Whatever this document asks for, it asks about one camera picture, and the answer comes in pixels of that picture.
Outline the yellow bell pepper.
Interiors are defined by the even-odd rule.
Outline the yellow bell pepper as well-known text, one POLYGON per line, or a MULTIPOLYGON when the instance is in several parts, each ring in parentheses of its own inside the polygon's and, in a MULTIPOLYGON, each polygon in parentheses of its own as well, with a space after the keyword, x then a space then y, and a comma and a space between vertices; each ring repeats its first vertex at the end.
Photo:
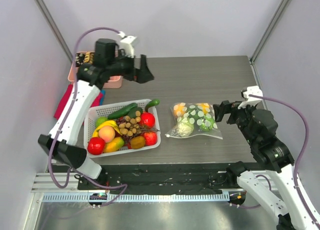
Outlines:
POLYGON ((208 103, 197 103, 196 104, 197 111, 202 112, 204 115, 212 112, 212 106, 208 103))

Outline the green watermelon ball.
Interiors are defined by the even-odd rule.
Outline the green watermelon ball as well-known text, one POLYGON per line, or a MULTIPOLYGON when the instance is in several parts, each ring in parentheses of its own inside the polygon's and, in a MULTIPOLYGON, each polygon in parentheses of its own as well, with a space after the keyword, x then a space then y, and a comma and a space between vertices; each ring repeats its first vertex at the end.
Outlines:
POLYGON ((202 132, 209 132, 218 128, 214 118, 211 115, 209 115, 209 117, 203 116, 199 118, 196 123, 202 132))

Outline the green bell pepper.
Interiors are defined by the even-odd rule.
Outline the green bell pepper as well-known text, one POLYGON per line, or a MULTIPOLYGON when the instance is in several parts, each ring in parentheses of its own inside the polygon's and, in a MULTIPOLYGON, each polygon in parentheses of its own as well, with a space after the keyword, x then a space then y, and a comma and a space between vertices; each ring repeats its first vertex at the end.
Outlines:
POLYGON ((198 120, 204 117, 202 112, 198 112, 197 108, 190 108, 187 113, 183 115, 183 118, 191 124, 197 124, 198 120))

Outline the clear dotted zip bag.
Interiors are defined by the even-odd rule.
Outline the clear dotted zip bag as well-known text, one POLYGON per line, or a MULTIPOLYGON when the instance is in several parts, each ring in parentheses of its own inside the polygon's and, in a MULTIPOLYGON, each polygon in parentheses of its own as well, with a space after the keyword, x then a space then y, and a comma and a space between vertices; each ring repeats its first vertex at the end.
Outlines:
POLYGON ((203 135, 222 139, 215 111, 209 103, 175 103, 171 108, 175 125, 165 136, 185 139, 203 135))

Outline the pale green cabbage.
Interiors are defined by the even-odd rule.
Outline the pale green cabbage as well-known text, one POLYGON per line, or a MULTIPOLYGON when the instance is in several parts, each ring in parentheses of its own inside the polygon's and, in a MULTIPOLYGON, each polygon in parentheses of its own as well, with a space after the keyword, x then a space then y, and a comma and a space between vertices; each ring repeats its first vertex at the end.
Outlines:
POLYGON ((175 128, 176 128, 176 134, 179 137, 188 137, 194 131, 194 124, 191 124, 189 122, 179 122, 177 123, 175 128))

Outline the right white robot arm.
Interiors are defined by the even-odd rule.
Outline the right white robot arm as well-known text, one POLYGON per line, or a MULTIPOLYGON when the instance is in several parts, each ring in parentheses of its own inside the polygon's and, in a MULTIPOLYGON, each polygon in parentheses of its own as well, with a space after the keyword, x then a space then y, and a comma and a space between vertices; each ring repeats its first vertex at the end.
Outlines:
POLYGON ((318 230, 320 215, 294 172, 297 161, 276 136, 278 124, 273 114, 258 109, 255 104, 242 107, 239 101, 223 101, 220 105, 213 105, 213 109, 217 122, 229 114, 227 123, 237 125, 250 146, 253 158, 271 178, 281 197, 259 183, 253 171, 241 161, 227 168, 226 183, 233 188, 239 186, 254 197, 273 218, 276 229, 318 230))

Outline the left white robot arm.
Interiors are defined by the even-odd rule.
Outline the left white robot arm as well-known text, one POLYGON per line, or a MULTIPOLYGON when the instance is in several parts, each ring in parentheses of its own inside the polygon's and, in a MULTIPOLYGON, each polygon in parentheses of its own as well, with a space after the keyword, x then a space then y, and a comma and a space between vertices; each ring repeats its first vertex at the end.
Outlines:
POLYGON ((119 42, 98 39, 93 62, 78 68, 71 95, 57 123, 47 135, 41 134, 38 138, 50 159, 89 177, 89 184, 97 190, 106 185, 107 178, 102 174, 101 165, 95 163, 84 148, 76 147, 78 134, 93 101, 112 76, 123 76, 140 84, 154 79, 145 55, 140 56, 140 67, 135 68, 136 41, 132 35, 122 37, 119 42))

